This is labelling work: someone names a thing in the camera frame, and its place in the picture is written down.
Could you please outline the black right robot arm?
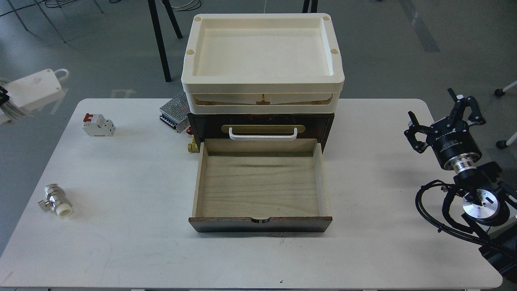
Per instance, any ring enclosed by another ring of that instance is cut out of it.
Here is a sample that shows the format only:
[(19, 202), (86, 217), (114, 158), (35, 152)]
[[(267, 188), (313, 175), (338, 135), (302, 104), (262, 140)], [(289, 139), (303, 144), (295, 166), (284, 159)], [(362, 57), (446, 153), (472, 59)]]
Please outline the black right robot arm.
[[(463, 97), (448, 89), (454, 107), (448, 116), (421, 125), (412, 111), (410, 123), (404, 131), (412, 149), (423, 153), (431, 148), (443, 170), (455, 172), (454, 183), (431, 181), (419, 189), (415, 205), (419, 214), (435, 226), (458, 239), (479, 245), (479, 251), (507, 280), (516, 282), (516, 226), (491, 237), (483, 226), (502, 226), (510, 218), (510, 208), (516, 208), (516, 191), (499, 180), (502, 168), (497, 162), (476, 166), (482, 157), (470, 127), (486, 123), (474, 97)], [(422, 202), (430, 188), (440, 187), (445, 192), (441, 213), (445, 223), (432, 217)]]

